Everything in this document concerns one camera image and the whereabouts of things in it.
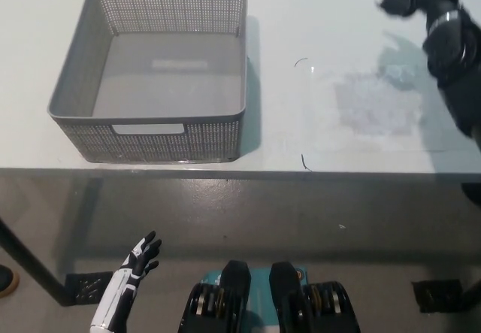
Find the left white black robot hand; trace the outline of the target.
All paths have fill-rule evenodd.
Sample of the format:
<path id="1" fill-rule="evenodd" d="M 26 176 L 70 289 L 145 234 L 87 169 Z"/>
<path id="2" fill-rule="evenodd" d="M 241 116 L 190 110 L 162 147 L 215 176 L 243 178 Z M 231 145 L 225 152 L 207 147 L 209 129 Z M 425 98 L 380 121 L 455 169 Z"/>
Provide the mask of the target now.
<path id="1" fill-rule="evenodd" d="M 98 304 L 89 332 L 127 332 L 127 320 L 141 281 L 158 267 L 162 240 L 151 231 L 129 252 L 117 269 Z"/>

